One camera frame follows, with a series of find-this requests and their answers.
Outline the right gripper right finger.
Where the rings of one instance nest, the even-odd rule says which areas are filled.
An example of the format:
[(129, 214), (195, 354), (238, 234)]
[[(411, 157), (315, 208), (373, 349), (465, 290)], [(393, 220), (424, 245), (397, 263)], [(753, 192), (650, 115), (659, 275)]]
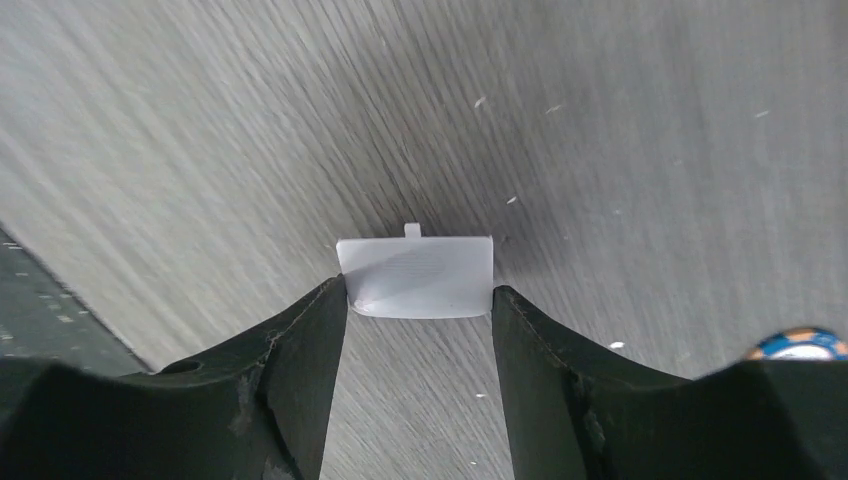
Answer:
[(696, 379), (631, 361), (496, 288), (518, 479), (843, 479), (847, 359), (746, 360)]

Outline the small white battery lid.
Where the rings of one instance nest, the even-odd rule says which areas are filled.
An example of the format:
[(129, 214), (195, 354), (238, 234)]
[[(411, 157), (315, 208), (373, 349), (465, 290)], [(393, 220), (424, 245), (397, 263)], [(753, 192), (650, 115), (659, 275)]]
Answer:
[(490, 236), (404, 235), (340, 239), (336, 254), (350, 307), (388, 319), (451, 319), (488, 314), (494, 289)]

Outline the poker chip left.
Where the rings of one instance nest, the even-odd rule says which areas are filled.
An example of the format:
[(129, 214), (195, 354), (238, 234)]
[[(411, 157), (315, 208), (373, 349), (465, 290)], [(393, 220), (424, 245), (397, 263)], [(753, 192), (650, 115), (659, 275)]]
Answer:
[(847, 343), (834, 332), (818, 327), (798, 327), (771, 335), (744, 355), (746, 360), (847, 359)]

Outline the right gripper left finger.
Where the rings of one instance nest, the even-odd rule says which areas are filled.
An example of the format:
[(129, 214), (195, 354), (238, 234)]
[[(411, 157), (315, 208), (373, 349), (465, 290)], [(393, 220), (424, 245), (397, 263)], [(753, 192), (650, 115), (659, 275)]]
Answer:
[(155, 374), (1, 363), (5, 479), (316, 479), (347, 319), (344, 280)]

